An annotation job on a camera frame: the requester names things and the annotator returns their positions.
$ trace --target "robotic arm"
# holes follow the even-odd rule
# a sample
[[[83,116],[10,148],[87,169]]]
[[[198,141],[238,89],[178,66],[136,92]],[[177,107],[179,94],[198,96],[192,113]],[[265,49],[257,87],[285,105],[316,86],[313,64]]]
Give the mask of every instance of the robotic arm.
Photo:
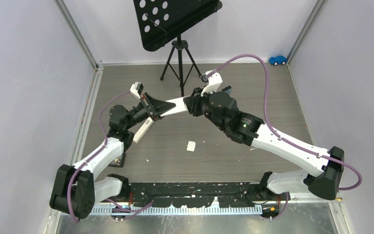
[[[343,166],[297,149],[281,138],[341,161],[344,160],[343,150],[338,147],[327,150],[312,146],[275,130],[281,136],[278,138],[261,118],[240,111],[236,100],[227,92],[217,92],[221,83],[220,74],[214,73],[208,78],[208,84],[204,88],[195,88],[188,97],[168,101],[154,99],[147,93],[142,94],[143,85],[139,82],[133,84],[130,92],[140,103],[130,111],[122,105],[112,107],[107,145],[103,142],[81,161],[72,166],[62,165],[58,169],[50,200],[51,208],[68,213],[68,182],[80,167],[71,188],[71,204],[76,217],[86,218],[94,204],[109,197],[115,197],[117,200],[128,197],[131,189],[128,179],[123,176],[111,174],[101,181],[94,181],[111,161],[131,146],[134,134],[128,131],[129,128],[149,117],[158,121],[165,116],[181,112],[189,112],[194,117],[203,115],[232,141],[270,151],[302,168],[287,173],[266,172],[258,187],[263,198],[271,199],[283,192],[310,191],[324,199],[335,199]]]

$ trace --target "tripod leg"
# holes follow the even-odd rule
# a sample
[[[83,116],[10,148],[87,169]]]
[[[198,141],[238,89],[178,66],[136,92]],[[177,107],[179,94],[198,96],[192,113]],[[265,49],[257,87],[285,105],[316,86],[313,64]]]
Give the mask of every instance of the tripod leg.
[[[167,67],[168,67],[168,65],[170,64],[171,56],[173,56],[174,49],[175,49],[175,47],[173,46],[173,48],[171,49],[171,52],[170,52],[170,56],[169,56],[168,59],[167,59],[166,66],[164,67],[163,74],[162,74],[161,77],[160,77],[160,80],[164,80],[164,75],[166,74]]]
[[[188,50],[188,48],[186,48],[186,51],[187,51],[188,56],[190,57],[191,62],[193,63],[193,66],[196,68],[197,73],[199,74],[199,77],[201,77],[202,74],[201,74],[199,68],[197,67],[196,62],[194,61],[193,56],[191,56],[191,53],[190,53],[190,51]]]
[[[180,89],[181,89],[181,96],[184,97],[184,81],[183,81],[183,54],[182,50],[178,50],[178,71],[180,77]]]

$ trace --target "black device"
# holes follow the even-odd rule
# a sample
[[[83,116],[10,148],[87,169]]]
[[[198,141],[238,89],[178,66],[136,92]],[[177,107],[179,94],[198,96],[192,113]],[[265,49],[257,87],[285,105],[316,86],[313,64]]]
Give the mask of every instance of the black device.
[[[160,77],[164,79],[167,68],[170,67],[180,82],[181,96],[184,96],[184,85],[193,68],[196,69],[199,77],[204,80],[197,67],[193,56],[188,50],[186,40],[181,40],[181,34],[187,29],[204,20],[211,14],[221,9],[222,3],[219,0],[133,0],[135,12],[137,14],[138,26],[140,29],[141,40],[144,49],[147,51],[156,51],[165,44],[174,40],[171,45],[172,49],[167,59],[166,66]],[[174,50],[178,53],[177,74],[170,64]],[[186,76],[183,77],[183,50],[186,50],[192,65]]]

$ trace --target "gray wood floor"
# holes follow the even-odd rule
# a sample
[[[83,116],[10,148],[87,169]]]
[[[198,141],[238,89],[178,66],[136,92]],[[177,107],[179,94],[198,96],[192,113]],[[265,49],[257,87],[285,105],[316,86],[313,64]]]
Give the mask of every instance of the gray wood floor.
[[[202,73],[218,64],[199,64]],[[285,66],[268,66],[270,91],[268,98],[269,119],[277,129],[300,140],[311,142],[300,111],[299,101]],[[131,84],[142,82],[144,91],[160,100],[180,97],[178,80],[168,69],[163,81],[159,77],[163,65],[106,66],[102,75],[84,156],[102,141],[98,115],[103,106],[114,96],[126,92]],[[188,71],[189,65],[183,66]],[[221,88],[231,85],[231,96],[237,100],[241,111],[264,119],[264,72],[260,64],[235,63],[220,71]],[[191,72],[185,86],[185,94],[202,87],[195,71]],[[102,116],[108,129],[108,111],[116,104],[127,109],[137,100],[126,95],[115,101]],[[140,125],[131,129],[134,133]],[[188,141],[196,142],[194,152],[186,151]],[[132,182],[204,182],[204,181],[259,181],[264,172],[286,172],[298,166],[261,149],[232,142],[204,117],[192,117],[188,113],[173,115],[154,123],[141,141],[133,143],[127,151],[123,168],[107,168],[98,179],[114,173],[126,176]]]

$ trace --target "tripod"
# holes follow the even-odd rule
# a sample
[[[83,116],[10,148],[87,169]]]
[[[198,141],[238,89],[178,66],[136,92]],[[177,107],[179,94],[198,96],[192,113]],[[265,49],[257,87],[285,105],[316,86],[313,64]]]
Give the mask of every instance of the tripod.
[[[199,74],[199,77],[201,79],[203,79],[203,78],[202,78],[202,75],[200,73],[199,68],[196,65],[196,62],[193,59],[193,56],[191,56],[191,53],[188,50],[188,43],[187,43],[187,41],[186,40],[181,40],[181,35],[179,35],[179,36],[177,36],[177,40],[172,41],[171,44],[172,44],[173,48],[171,49],[170,56],[168,57],[166,66],[164,67],[164,71],[163,71],[163,74],[160,77],[160,80],[164,80],[164,74],[167,71],[167,67],[170,66],[170,68],[172,69],[173,73],[175,74],[175,76],[177,77],[177,79],[180,81],[181,96],[184,97],[184,85],[186,84],[188,76],[190,75],[191,70],[193,69],[193,67],[196,69],[197,73]],[[175,49],[177,49],[177,52],[178,52],[178,72],[179,72],[179,75],[177,75],[177,73],[175,72],[174,68],[170,64],[170,60],[171,60],[171,57],[172,57]],[[187,51],[187,54],[190,57],[191,62],[193,62],[193,64],[190,67],[190,70],[188,71],[188,74],[187,74],[185,80],[183,80],[183,55],[182,55],[183,49],[185,49]]]

